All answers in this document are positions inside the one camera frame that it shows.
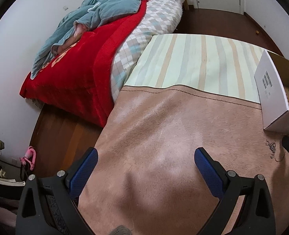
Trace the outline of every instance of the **pink handle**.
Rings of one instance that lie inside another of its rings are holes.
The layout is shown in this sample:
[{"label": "pink handle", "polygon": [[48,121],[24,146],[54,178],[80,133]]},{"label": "pink handle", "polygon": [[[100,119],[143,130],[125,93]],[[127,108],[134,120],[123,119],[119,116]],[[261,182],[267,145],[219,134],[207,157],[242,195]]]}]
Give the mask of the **pink handle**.
[{"label": "pink handle", "polygon": [[20,162],[22,163],[22,165],[26,165],[26,162],[28,162],[30,164],[30,170],[33,170],[34,165],[36,163],[36,156],[37,156],[36,151],[32,146],[30,146],[28,147],[25,156],[23,158],[20,158]]}]

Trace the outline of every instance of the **barcode label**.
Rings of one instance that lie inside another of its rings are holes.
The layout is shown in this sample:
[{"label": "barcode label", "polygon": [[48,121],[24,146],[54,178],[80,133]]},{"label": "barcode label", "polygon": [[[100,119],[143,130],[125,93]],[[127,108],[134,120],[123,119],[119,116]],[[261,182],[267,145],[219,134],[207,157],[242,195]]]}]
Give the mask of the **barcode label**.
[{"label": "barcode label", "polygon": [[264,79],[262,79],[262,82],[263,82],[264,88],[266,89],[266,84],[265,84]]},{"label": "barcode label", "polygon": [[266,85],[268,86],[269,83],[267,82],[267,79],[266,79],[266,76],[265,76],[265,75],[264,75],[264,81],[265,81]]},{"label": "barcode label", "polygon": [[269,81],[270,86],[272,87],[272,82],[270,80],[269,74],[267,73],[267,71],[265,72],[267,80]]}]

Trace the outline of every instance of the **striped mat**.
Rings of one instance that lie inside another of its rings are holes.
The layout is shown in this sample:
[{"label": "striped mat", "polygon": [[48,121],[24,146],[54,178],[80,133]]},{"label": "striped mat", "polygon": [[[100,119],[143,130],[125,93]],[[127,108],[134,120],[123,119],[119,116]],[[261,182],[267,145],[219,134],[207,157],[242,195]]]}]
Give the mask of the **striped mat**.
[{"label": "striped mat", "polygon": [[260,103],[254,73],[264,48],[199,34],[154,36],[125,85],[198,90]]}]

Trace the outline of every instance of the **teal blanket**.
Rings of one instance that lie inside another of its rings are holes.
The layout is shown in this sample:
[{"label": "teal blanket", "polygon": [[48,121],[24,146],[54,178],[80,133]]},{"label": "teal blanket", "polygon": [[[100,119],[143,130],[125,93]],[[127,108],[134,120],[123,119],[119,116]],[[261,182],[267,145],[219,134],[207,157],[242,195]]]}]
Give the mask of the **teal blanket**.
[{"label": "teal blanket", "polygon": [[76,24],[83,24],[92,31],[118,18],[136,13],[140,3],[141,0],[84,0],[78,9],[61,20],[55,32],[38,51],[30,78],[34,79],[42,67],[57,55],[57,48],[74,34]]}]

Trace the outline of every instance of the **blue padded grip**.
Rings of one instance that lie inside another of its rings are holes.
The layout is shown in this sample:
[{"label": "blue padded grip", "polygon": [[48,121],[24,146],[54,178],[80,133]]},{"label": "blue padded grip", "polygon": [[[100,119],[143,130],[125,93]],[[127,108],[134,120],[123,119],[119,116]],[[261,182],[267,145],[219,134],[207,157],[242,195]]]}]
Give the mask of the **blue padded grip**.
[{"label": "blue padded grip", "polygon": [[211,194],[221,200],[224,196],[223,182],[210,162],[198,148],[195,151],[195,164],[210,189]]},{"label": "blue padded grip", "polygon": [[98,151],[93,149],[70,181],[69,195],[72,200],[79,197],[97,163]]}]

